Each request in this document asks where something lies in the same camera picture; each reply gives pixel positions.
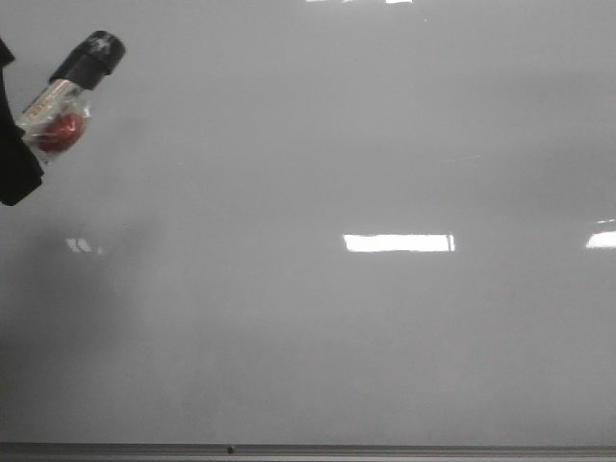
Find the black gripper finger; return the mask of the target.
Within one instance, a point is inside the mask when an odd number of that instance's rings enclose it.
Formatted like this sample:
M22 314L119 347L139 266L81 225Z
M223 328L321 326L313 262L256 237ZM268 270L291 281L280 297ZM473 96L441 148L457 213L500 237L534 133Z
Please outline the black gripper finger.
M14 206L42 185L43 170L22 140L11 112L4 80L5 68L14 61L11 50L1 41L1 203Z

